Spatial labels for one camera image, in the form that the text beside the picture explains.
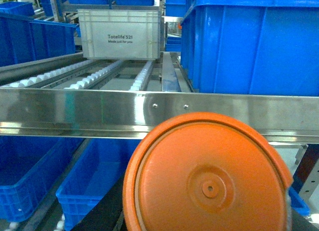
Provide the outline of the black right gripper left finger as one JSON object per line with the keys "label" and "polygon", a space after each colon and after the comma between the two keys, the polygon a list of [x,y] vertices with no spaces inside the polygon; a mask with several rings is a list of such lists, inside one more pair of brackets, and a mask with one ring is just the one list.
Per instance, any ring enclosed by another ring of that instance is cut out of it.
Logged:
{"label": "black right gripper left finger", "polygon": [[74,231],[123,231],[123,184],[121,176],[98,204],[81,220]]}

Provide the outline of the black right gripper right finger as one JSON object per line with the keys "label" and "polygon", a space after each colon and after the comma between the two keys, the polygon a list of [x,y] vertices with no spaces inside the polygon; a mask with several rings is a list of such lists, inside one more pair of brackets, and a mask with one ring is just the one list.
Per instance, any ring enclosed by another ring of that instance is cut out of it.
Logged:
{"label": "black right gripper right finger", "polygon": [[319,231],[319,229],[292,209],[292,231]]}

